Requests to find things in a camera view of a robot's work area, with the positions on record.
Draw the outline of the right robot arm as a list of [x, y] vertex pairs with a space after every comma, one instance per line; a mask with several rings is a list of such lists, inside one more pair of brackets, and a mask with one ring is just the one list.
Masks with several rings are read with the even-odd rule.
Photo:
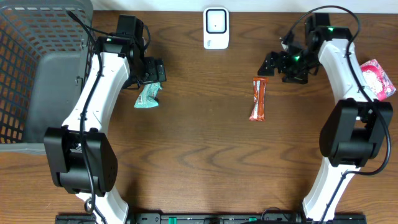
[[286, 223], [353, 223], [349, 216], [336, 217], [336, 206], [355, 175], [363, 174], [367, 161], [382, 146], [391, 152], [389, 123], [392, 105], [381, 101], [367, 84], [355, 54], [356, 34], [333, 26], [325, 7], [306, 12], [305, 45], [292, 30], [281, 38], [282, 51], [265, 57], [258, 75], [282, 74], [285, 83], [306, 84], [319, 68], [326, 71], [335, 107], [322, 127], [319, 148], [322, 164], [315, 182], [302, 202], [299, 217]]

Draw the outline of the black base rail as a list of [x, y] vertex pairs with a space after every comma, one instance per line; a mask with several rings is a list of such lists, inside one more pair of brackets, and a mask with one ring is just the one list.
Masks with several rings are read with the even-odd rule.
[[[56, 224], [102, 223], [94, 215], [57, 215]], [[303, 219], [299, 213], [280, 212], [260, 215], [161, 215], [159, 213], [137, 213], [127, 217], [130, 224], [238, 224], [238, 223], [316, 223]], [[335, 215], [333, 220], [323, 223], [367, 224], [365, 215]]]

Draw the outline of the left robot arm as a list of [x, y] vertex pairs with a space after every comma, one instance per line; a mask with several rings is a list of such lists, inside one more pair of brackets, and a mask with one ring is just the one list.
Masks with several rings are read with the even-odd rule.
[[139, 90], [136, 108], [153, 108], [166, 81], [164, 62], [148, 57], [148, 27], [121, 15], [115, 32], [91, 38], [93, 58], [82, 93], [59, 128], [44, 135], [53, 183], [84, 202], [82, 215], [57, 215], [57, 223], [132, 223], [117, 188], [118, 160], [108, 128], [121, 90]]

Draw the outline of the brown orange candy bar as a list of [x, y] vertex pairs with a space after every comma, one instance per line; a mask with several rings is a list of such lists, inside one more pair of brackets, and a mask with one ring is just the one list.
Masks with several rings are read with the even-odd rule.
[[264, 102], [266, 94], [266, 86], [268, 78], [255, 77], [253, 78], [253, 90], [254, 90], [254, 107], [249, 117], [250, 121], [264, 121]]

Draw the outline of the white barcode scanner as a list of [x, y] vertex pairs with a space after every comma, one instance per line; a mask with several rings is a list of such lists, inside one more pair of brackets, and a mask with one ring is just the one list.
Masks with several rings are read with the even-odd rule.
[[208, 7], [203, 11], [203, 46], [223, 50], [229, 46], [229, 11], [225, 7]]

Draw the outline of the red purple snack bag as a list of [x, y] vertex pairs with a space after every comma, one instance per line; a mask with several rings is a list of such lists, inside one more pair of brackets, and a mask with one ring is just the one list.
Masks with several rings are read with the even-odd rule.
[[376, 59], [369, 60], [360, 67], [366, 83], [379, 101], [385, 100], [396, 92], [395, 86]]

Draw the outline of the teal white snack wrapper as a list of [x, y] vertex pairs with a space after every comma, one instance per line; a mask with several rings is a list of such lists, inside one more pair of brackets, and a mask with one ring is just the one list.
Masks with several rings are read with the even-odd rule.
[[162, 89], [161, 83], [151, 83], [144, 86], [143, 91], [139, 94], [134, 107], [135, 108], [155, 108], [159, 105], [156, 96]]

